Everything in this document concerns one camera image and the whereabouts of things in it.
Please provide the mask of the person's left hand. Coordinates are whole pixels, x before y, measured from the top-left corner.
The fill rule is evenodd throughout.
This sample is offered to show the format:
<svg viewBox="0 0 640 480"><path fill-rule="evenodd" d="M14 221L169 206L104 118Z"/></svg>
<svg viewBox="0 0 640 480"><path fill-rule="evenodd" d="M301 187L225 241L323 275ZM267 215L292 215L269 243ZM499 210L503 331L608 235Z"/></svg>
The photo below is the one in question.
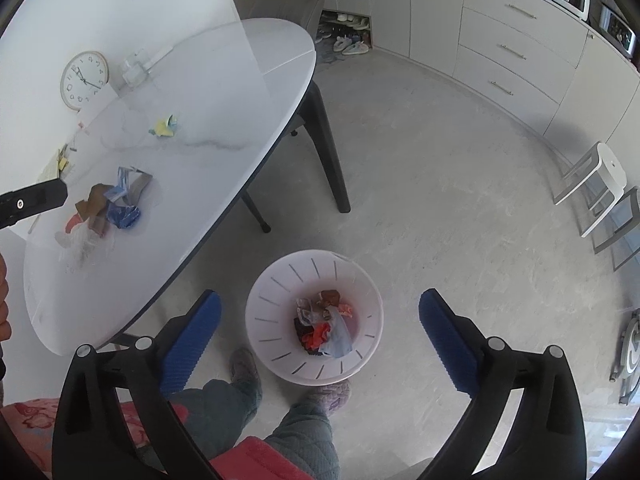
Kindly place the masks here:
<svg viewBox="0 0 640 480"><path fill-rule="evenodd" d="M9 322L9 307L6 298L9 295L9 283L6 280L6 262L0 256L0 341L5 342L11 338L12 327Z"/></svg>

